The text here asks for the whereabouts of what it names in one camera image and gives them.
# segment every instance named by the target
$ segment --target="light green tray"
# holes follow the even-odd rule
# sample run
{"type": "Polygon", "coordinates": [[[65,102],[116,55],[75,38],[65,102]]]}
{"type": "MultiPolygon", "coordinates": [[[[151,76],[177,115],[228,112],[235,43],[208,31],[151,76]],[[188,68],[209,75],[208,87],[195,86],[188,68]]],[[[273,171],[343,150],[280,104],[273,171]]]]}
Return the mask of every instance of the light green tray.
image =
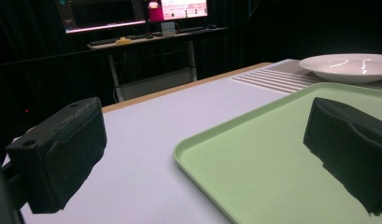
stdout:
{"type": "Polygon", "coordinates": [[[303,144],[315,97],[382,120],[382,91],[320,83],[183,140],[176,162],[234,223],[382,223],[303,144]]]}

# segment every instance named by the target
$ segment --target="monitor screen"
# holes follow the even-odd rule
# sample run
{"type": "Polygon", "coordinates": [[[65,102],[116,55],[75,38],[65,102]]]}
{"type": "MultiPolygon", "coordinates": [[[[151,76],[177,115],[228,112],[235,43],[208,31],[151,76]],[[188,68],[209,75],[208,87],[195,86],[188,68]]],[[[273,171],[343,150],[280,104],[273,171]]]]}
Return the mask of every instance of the monitor screen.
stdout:
{"type": "Polygon", "coordinates": [[[147,0],[149,21],[207,16],[207,0],[147,0]]]}
{"type": "Polygon", "coordinates": [[[145,23],[142,0],[56,0],[67,34],[145,23]]]}

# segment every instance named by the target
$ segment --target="desk leg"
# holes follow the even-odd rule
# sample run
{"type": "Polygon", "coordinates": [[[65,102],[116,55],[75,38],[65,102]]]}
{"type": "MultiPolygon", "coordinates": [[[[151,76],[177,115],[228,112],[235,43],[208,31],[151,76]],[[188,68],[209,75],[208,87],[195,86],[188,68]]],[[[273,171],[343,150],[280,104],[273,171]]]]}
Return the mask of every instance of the desk leg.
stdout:
{"type": "Polygon", "coordinates": [[[109,67],[111,68],[111,74],[112,74],[112,77],[114,79],[115,93],[117,94],[118,101],[122,102],[122,101],[124,101],[124,97],[121,94],[120,83],[119,83],[118,74],[117,74],[117,71],[115,68],[114,58],[113,58],[112,54],[110,54],[108,56],[108,58],[109,58],[109,67]]]}
{"type": "Polygon", "coordinates": [[[194,61],[193,41],[188,41],[191,81],[197,81],[196,62],[194,61]]]}

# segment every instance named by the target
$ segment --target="white table surface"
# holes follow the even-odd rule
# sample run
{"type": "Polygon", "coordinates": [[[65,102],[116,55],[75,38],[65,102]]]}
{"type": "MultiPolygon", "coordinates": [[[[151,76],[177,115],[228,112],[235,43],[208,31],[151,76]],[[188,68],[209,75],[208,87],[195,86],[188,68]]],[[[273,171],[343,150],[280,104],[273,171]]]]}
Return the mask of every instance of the white table surface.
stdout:
{"type": "Polygon", "coordinates": [[[105,155],[89,178],[56,214],[26,204],[25,222],[230,223],[173,158],[181,140],[285,96],[229,79],[105,113],[105,155]]]}

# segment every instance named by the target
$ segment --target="white plate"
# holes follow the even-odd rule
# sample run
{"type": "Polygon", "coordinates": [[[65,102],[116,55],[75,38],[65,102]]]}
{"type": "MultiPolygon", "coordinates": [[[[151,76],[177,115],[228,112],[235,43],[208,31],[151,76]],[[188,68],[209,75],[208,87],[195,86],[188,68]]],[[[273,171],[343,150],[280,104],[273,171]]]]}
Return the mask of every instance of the white plate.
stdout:
{"type": "Polygon", "coordinates": [[[382,54],[330,54],[303,59],[302,68],[323,79],[364,84],[382,79],[382,54]]]}

